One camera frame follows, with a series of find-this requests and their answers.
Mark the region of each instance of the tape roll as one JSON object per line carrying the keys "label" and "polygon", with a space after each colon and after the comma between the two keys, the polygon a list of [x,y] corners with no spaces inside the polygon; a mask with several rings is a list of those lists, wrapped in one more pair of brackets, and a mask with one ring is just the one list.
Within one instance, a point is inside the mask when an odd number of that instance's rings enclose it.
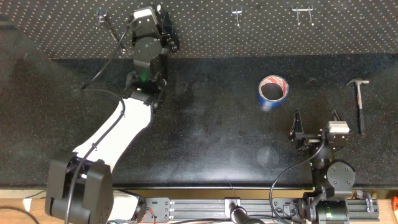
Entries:
{"label": "tape roll", "polygon": [[[267,93],[263,93],[263,88],[266,89],[267,84],[270,84],[270,83],[274,83],[280,87],[280,90],[275,90],[275,88],[273,88],[273,90],[271,90],[271,93],[273,93],[273,91],[281,92],[282,96],[280,98],[272,99],[270,96],[268,96],[268,97],[266,96]],[[274,108],[283,102],[283,100],[286,98],[288,92],[289,92],[289,85],[287,84],[287,82],[284,78],[277,76],[277,75],[267,76],[260,82],[260,85],[259,85],[259,91],[258,91],[259,102],[265,110],[267,110],[269,108]]]}

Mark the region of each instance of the black speckled countertop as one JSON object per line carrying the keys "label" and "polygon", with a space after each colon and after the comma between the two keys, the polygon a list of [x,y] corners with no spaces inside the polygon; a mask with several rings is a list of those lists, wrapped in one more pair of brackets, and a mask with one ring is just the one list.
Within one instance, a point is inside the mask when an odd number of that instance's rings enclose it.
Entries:
{"label": "black speckled countertop", "polygon": [[[114,111],[110,96],[79,86],[104,60],[47,60],[40,54],[2,55],[0,187],[43,188],[51,158],[73,150]],[[130,60],[115,60],[93,87],[120,92]],[[336,109],[352,135],[336,158],[356,168],[355,187],[398,186],[398,57],[388,54],[169,60],[162,110],[128,147],[113,172],[127,188],[270,187],[288,166],[308,156],[286,141],[299,109],[306,133],[317,133]],[[290,85],[278,107],[263,112],[259,82],[280,75]],[[368,135],[360,138],[353,78],[363,85]],[[309,165],[278,187],[310,188]]]}

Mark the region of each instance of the wooden floor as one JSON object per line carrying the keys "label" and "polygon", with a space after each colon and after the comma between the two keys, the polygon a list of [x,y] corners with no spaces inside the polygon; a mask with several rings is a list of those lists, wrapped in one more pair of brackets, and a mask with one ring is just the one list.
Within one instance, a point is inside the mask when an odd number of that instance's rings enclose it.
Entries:
{"label": "wooden floor", "polygon": [[[32,214],[40,224],[58,223],[63,221],[54,217],[50,217],[44,212],[45,199],[32,199],[30,204],[30,214]],[[14,207],[25,210],[22,199],[0,199],[0,207]],[[379,200],[380,222],[351,222],[352,224],[397,224],[390,200]],[[12,210],[0,210],[1,224],[31,224],[34,223],[28,216],[21,212]]]}

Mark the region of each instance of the blue tape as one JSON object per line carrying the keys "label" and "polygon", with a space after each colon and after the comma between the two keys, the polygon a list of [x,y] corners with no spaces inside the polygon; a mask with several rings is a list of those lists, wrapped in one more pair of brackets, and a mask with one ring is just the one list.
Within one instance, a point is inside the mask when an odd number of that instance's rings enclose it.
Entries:
{"label": "blue tape", "polygon": [[[269,100],[262,94],[261,87],[263,87],[267,83],[275,83],[280,86],[282,89],[283,95],[281,98],[278,100]],[[262,106],[265,106],[266,108],[274,108],[278,105],[280,105],[283,100],[286,98],[287,94],[289,92],[289,85],[287,84],[286,80],[280,76],[277,75],[270,75],[265,77],[263,80],[261,80],[260,85],[259,85],[259,91],[258,91],[258,98],[259,102]]]}

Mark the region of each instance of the perforated board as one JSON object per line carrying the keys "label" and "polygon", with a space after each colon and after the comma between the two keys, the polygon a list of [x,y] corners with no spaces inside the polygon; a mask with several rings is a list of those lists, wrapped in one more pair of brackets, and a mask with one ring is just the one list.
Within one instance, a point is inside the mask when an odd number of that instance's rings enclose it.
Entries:
{"label": "perforated board", "polygon": [[[108,30],[96,29],[96,12],[107,11],[120,36],[135,9],[161,4],[171,13],[180,52],[170,57],[397,53],[395,0],[0,0],[15,22],[50,58],[107,58],[116,47]],[[313,25],[307,12],[312,6]],[[242,8],[240,26],[232,9]],[[134,57],[131,33],[126,54]]]}

